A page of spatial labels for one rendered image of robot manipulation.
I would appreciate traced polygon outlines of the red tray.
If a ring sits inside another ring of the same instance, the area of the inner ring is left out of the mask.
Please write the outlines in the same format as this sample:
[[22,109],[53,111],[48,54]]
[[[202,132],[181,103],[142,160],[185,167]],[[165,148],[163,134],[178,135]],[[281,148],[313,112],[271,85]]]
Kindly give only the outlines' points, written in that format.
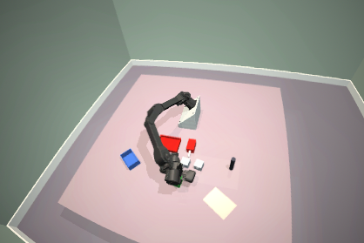
[[169,152],[178,152],[181,138],[174,138],[160,135],[162,144],[168,149]]

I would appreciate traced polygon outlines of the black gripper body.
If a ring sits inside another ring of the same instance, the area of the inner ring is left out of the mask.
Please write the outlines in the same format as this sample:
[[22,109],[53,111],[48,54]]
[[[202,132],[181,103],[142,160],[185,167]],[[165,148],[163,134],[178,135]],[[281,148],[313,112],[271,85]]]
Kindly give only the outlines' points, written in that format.
[[[181,176],[183,176],[183,178],[185,178],[186,181],[192,183],[193,180],[194,180],[194,177],[195,177],[196,172],[193,171],[193,170],[190,170],[190,169],[189,169],[189,171],[188,170],[183,170],[184,167],[182,167],[182,165],[183,164],[181,163],[181,167],[179,169],[179,173],[181,174]],[[159,169],[159,171],[162,172],[161,169]],[[166,172],[162,172],[162,173],[166,174]]]

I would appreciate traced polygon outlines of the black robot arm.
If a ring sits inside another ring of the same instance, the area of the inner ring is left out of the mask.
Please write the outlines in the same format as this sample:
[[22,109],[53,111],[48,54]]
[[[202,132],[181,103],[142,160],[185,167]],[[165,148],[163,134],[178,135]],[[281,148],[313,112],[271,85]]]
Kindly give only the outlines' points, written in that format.
[[[190,111],[193,107],[195,107],[196,103],[197,99],[194,100],[191,98],[190,92],[181,91],[175,98],[172,98],[163,104],[154,104],[146,112],[147,117],[145,119],[144,127],[146,128],[152,142],[154,160],[162,172],[166,172],[165,181],[170,186],[178,186],[182,181],[181,174],[179,173],[179,169],[181,167],[179,153],[169,153],[168,149],[162,144],[154,122],[162,111],[165,111],[173,105],[179,106],[184,104],[187,108],[189,108]],[[169,165],[165,166],[167,163],[169,163]]]

